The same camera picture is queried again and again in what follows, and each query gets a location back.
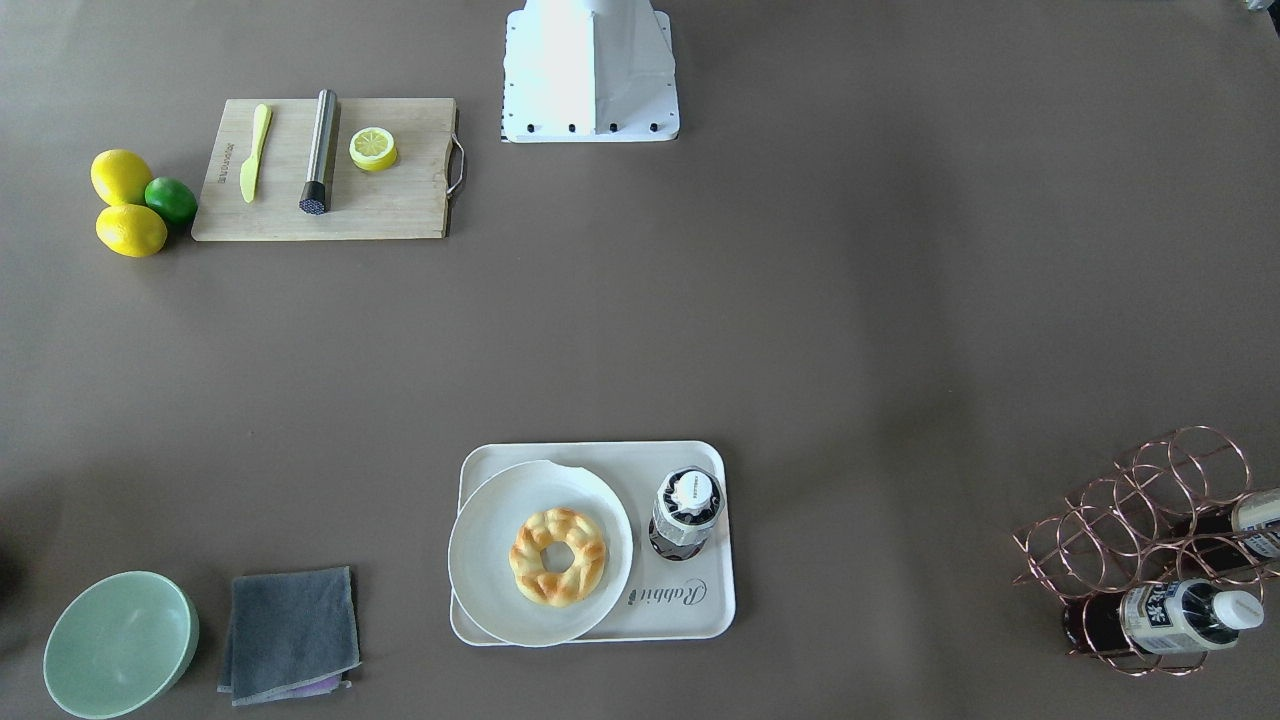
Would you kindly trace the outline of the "bamboo cutting board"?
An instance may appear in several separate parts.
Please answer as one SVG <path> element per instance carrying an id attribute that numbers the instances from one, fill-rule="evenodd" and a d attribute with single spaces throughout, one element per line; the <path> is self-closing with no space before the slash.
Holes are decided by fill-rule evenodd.
<path id="1" fill-rule="evenodd" d="M 266 100 L 271 108 L 255 200 L 244 202 L 241 168 L 252 149 L 261 99 L 229 99 L 191 228 L 197 241 L 429 240 L 447 233 L 451 154 L 457 102 L 452 97 L 339 97 L 333 131 L 330 206 L 300 209 L 317 114 L 315 97 Z M 367 173 L 349 159 L 353 132 L 388 129 L 398 149 L 388 170 Z"/>

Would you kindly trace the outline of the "green lime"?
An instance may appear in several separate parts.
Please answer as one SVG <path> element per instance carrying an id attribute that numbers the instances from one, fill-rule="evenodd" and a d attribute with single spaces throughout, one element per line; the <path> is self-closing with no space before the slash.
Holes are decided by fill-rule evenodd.
<path id="1" fill-rule="evenodd" d="M 143 204 L 174 227 L 189 224 L 198 201 L 191 188 L 177 178 L 156 177 L 143 188 Z"/>

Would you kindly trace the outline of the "steel muddler black tip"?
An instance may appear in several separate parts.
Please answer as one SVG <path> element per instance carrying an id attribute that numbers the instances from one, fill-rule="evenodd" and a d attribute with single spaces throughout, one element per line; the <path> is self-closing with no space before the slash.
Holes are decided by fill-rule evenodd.
<path id="1" fill-rule="evenodd" d="M 335 155 L 339 110 L 335 91 L 323 90 L 317 96 L 308 165 L 298 202 L 300 210 L 308 215 L 323 215 L 330 205 L 328 183 Z"/>

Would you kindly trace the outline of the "tea bottle white cap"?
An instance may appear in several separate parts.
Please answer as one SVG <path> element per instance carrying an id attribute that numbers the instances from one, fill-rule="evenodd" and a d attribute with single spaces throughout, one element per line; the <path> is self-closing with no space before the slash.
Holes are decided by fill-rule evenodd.
<path id="1" fill-rule="evenodd" d="M 724 506 L 721 482 L 690 466 L 671 473 L 660 484 L 649 523 L 649 539 L 663 559 L 696 556 L 710 537 Z"/>

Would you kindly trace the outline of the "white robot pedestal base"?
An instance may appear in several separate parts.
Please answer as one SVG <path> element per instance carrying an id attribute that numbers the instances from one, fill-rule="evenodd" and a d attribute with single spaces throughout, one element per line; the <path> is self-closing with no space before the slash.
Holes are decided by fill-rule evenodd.
<path id="1" fill-rule="evenodd" d="M 506 142 L 678 137 L 669 17 L 649 1 L 527 1 L 507 15 L 503 67 Z"/>

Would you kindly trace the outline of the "whole lemon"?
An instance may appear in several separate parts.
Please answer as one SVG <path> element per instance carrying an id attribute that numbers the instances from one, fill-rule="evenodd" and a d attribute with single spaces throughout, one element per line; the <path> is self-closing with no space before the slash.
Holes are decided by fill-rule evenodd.
<path id="1" fill-rule="evenodd" d="M 145 191 L 154 173 L 138 154 L 110 149 L 92 160 L 90 178 L 108 206 L 145 205 Z"/>
<path id="2" fill-rule="evenodd" d="M 128 258 L 159 252 L 169 236 L 165 220 L 155 210 L 136 204 L 105 208 L 95 229 L 106 247 Z"/>

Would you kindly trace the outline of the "cream rectangular serving tray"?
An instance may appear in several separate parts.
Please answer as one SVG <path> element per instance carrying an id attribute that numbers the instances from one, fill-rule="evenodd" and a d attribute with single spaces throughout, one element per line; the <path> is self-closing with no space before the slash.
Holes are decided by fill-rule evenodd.
<path id="1" fill-rule="evenodd" d="M 495 474 L 541 460 L 582 468 L 604 480 L 623 505 L 634 538 L 631 570 L 612 610 L 593 629 L 563 643 L 707 639 L 730 626 L 736 594 L 728 516 L 717 520 L 701 551 L 685 561 L 660 557 L 648 533 L 657 491 L 668 474 L 696 466 L 719 480 L 726 478 L 713 446 L 695 439 L 484 445 L 460 469 L 458 516 Z M 458 638 L 474 646 L 520 646 L 484 632 L 451 584 L 451 623 Z"/>

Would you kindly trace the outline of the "whole lemon lower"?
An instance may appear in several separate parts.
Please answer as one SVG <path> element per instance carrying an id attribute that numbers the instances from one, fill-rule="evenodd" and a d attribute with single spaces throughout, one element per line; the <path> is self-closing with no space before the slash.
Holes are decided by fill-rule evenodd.
<path id="1" fill-rule="evenodd" d="M 128 258 L 159 252 L 169 236 L 165 220 L 155 210 L 136 204 L 105 208 L 95 229 L 106 247 Z"/>

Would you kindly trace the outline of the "whole lemon upper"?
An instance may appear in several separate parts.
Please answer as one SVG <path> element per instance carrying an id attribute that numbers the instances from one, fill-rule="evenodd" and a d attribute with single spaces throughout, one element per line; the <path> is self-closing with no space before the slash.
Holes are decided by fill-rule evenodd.
<path id="1" fill-rule="evenodd" d="M 92 160 L 90 178 L 108 206 L 145 205 L 145 191 L 154 173 L 138 154 L 110 149 Z"/>

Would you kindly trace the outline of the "mint green bowl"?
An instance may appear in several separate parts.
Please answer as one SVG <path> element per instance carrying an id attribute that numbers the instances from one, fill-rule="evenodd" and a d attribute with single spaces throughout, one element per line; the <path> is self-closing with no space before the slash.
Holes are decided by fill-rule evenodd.
<path id="1" fill-rule="evenodd" d="M 198 633 L 195 606 L 170 579 L 152 571 L 108 577 L 58 619 L 44 653 L 45 685 L 77 717 L 119 717 L 178 682 Z"/>

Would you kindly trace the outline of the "white round plate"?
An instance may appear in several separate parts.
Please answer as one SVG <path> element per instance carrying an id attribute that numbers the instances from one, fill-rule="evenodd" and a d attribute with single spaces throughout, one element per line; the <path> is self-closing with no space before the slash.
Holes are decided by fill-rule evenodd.
<path id="1" fill-rule="evenodd" d="M 534 512 L 570 507 L 603 530 L 608 560 L 598 588 L 563 609 L 526 600 L 515 587 L 508 552 Z M 616 492 L 582 468 L 521 462 L 495 474 L 465 503 L 451 536 L 449 574 L 466 614 L 484 632 L 511 644 L 547 647 L 593 629 L 614 606 L 628 578 L 634 538 Z"/>

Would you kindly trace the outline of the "lemon half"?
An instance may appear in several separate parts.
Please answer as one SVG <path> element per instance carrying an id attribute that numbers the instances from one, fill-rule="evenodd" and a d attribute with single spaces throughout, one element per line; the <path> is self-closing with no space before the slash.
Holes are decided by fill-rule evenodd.
<path id="1" fill-rule="evenodd" d="M 397 163 L 398 146 L 390 131 L 374 126 L 353 133 L 348 154 L 360 170 L 380 172 Z"/>

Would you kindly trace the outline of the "yellow plastic knife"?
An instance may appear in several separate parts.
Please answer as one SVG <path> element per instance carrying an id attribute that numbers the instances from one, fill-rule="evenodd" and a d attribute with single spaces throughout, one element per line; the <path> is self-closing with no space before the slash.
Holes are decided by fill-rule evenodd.
<path id="1" fill-rule="evenodd" d="M 239 169 L 239 191 L 246 204 L 251 204 L 257 192 L 259 168 L 271 119 L 273 109 L 268 104 L 260 102 L 253 109 L 250 154 Z"/>

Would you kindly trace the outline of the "grey folded cloth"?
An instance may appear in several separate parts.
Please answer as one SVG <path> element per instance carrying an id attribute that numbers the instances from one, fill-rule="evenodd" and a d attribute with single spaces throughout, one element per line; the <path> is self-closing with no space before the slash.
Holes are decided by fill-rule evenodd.
<path id="1" fill-rule="evenodd" d="M 333 692 L 360 664 L 349 568 L 233 580 L 218 689 L 234 706 Z"/>

